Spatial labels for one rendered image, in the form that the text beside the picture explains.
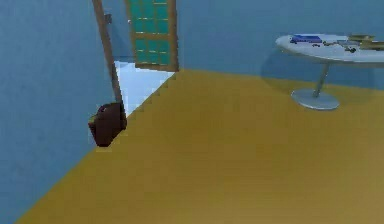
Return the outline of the olive green flat object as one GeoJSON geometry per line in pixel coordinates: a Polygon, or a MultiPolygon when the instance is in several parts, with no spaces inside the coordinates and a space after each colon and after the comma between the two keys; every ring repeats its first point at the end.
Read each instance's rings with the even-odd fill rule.
{"type": "Polygon", "coordinates": [[[375,41],[373,35],[349,35],[348,40],[358,42],[361,50],[384,50],[384,41],[375,41]]]}

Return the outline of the wooden door with teal panes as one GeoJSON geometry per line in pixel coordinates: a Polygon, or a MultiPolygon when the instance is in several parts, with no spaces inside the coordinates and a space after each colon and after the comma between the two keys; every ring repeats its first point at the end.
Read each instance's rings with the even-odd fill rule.
{"type": "Polygon", "coordinates": [[[176,0],[124,0],[136,68],[179,71],[176,0]]]}

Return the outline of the blue book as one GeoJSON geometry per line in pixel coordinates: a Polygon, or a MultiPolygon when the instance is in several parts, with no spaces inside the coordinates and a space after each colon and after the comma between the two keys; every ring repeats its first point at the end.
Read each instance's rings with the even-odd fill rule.
{"type": "Polygon", "coordinates": [[[321,43],[322,39],[316,35],[292,35],[290,42],[294,44],[297,44],[299,42],[321,43]]]}

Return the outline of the round grey pedestal table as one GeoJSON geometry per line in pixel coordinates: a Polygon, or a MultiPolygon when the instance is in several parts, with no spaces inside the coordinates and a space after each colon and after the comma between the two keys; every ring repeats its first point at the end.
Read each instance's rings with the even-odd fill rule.
{"type": "Polygon", "coordinates": [[[339,107],[340,103],[334,96],[322,91],[329,68],[333,64],[384,67],[384,50],[361,50],[359,43],[349,41],[348,36],[335,34],[290,34],[276,39],[275,44],[283,51],[314,59],[323,65],[322,73],[314,89],[296,89],[291,92],[291,98],[297,104],[318,111],[330,111],[339,107]],[[322,42],[299,42],[294,44],[290,42],[292,35],[316,35],[322,39],[322,42]],[[356,48],[356,52],[345,51],[346,47],[356,48]]]}

